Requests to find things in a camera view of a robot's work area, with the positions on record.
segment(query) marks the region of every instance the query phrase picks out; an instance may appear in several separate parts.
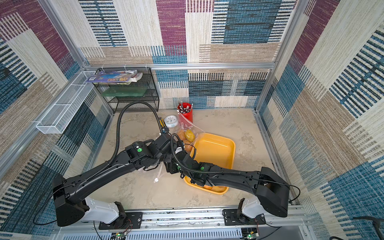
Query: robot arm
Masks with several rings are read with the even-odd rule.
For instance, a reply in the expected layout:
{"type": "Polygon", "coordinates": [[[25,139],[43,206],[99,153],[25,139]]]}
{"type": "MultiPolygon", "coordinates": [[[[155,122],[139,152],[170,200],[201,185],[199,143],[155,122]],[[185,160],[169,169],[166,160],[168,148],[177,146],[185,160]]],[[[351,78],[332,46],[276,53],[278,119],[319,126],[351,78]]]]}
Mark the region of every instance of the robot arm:
{"type": "Polygon", "coordinates": [[[124,174],[161,162],[166,164],[169,173],[179,172],[200,186],[227,186],[252,193],[269,213],[287,216],[290,187],[271,169],[262,167],[261,171],[233,173],[231,169],[206,162],[198,163],[186,151],[175,153],[171,135],[162,133],[156,140],[132,143],[113,162],[105,162],[68,179],[56,177],[53,180],[53,198],[58,226],[68,226],[80,220],[89,211],[84,199],[96,189],[124,174]]]}

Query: book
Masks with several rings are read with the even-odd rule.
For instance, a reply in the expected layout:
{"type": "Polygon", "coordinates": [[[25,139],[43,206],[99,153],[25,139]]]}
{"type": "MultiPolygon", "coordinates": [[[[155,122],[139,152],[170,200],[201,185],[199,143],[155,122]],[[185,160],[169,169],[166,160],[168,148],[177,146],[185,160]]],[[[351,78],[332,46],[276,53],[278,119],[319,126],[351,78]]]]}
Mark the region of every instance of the book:
{"type": "Polygon", "coordinates": [[[131,82],[137,82],[142,76],[143,73],[139,73],[137,70],[112,71],[108,73],[100,71],[97,75],[89,77],[85,83],[128,85],[131,82]]]}

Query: round clock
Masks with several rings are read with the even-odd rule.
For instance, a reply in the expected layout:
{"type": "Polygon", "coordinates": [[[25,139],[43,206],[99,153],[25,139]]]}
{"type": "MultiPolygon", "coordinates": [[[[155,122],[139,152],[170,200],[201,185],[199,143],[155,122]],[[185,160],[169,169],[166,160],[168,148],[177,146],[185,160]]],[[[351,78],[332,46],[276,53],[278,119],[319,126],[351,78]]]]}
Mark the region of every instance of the round clock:
{"type": "Polygon", "coordinates": [[[176,127],[179,124],[179,120],[175,115],[169,115],[164,119],[167,127],[176,127]]]}

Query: vented metal panel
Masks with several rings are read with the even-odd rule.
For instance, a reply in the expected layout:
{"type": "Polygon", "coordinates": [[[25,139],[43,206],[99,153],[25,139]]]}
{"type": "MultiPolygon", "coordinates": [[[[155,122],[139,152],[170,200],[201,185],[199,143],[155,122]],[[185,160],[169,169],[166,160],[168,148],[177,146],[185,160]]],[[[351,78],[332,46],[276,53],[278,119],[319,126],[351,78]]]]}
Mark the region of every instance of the vented metal panel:
{"type": "MultiPolygon", "coordinates": [[[[110,232],[99,232],[100,237],[103,240],[110,240],[112,233],[110,232]]],[[[99,236],[95,233],[66,233],[64,234],[63,240],[100,240],[99,236]]]]}
{"type": "Polygon", "coordinates": [[[224,228],[224,229],[187,229],[173,231],[137,231],[131,232],[127,236],[127,240],[140,239],[168,239],[168,240],[185,240],[185,239],[239,239],[242,237],[241,229],[224,228]]]}
{"type": "MultiPolygon", "coordinates": [[[[110,240],[111,233],[99,232],[103,240],[110,240]]],[[[185,229],[172,231],[132,231],[126,240],[198,240],[198,239],[239,239],[242,237],[240,228],[223,229],[185,229]]],[[[66,233],[63,240],[99,240],[96,233],[66,233]]]]}

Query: yellow fruit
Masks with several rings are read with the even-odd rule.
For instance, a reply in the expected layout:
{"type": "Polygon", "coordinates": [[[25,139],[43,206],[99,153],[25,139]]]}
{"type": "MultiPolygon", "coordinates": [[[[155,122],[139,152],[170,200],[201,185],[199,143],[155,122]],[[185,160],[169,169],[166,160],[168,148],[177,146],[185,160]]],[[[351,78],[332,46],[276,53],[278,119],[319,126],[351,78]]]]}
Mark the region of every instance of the yellow fruit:
{"type": "Polygon", "coordinates": [[[195,134],[191,131],[191,129],[188,129],[185,132],[185,137],[187,138],[188,141],[193,142],[195,140],[195,134]]]}

